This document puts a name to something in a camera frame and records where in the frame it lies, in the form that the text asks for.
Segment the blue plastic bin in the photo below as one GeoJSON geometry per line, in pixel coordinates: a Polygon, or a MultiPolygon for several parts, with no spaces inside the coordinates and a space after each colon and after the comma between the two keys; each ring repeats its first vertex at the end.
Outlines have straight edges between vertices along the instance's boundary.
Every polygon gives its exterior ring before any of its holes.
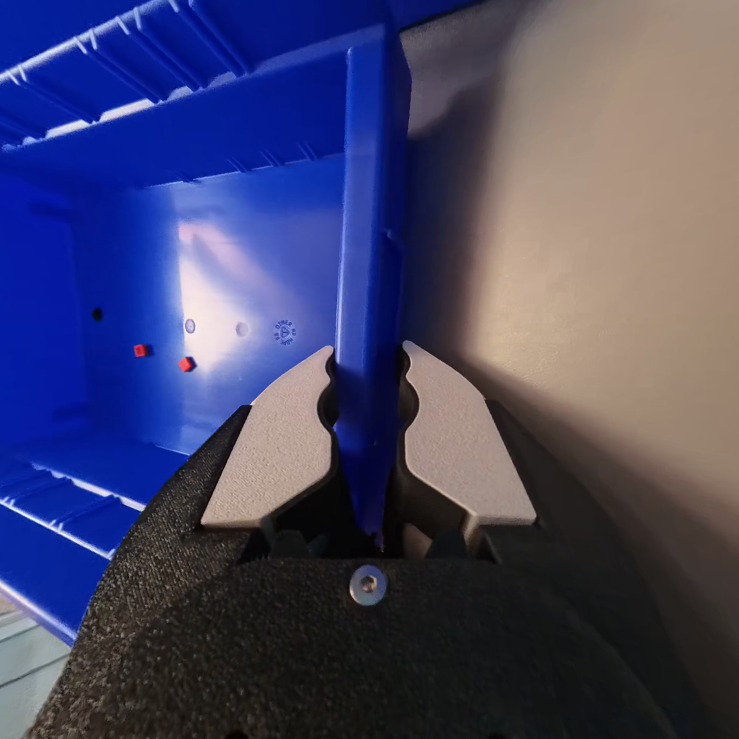
{"type": "Polygon", "coordinates": [[[471,4],[2,2],[2,595],[67,646],[153,496],[324,346],[379,535],[400,34],[471,4]]]}

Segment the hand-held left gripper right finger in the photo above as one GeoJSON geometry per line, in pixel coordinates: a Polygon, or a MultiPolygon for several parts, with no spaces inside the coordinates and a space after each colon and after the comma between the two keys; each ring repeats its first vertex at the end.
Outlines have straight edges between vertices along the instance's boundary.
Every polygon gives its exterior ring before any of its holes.
{"type": "Polygon", "coordinates": [[[537,513],[482,393],[411,341],[402,359],[401,518],[430,538],[457,530],[467,545],[483,526],[533,525],[537,513]]]}

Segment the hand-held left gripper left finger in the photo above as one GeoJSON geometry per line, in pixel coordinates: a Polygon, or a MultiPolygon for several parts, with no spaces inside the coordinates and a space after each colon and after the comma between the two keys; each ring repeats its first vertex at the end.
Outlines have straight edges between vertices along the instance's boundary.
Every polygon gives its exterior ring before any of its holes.
{"type": "Polygon", "coordinates": [[[340,525],[334,348],[324,346],[250,405],[201,517],[208,531],[300,531],[309,542],[340,525]]]}

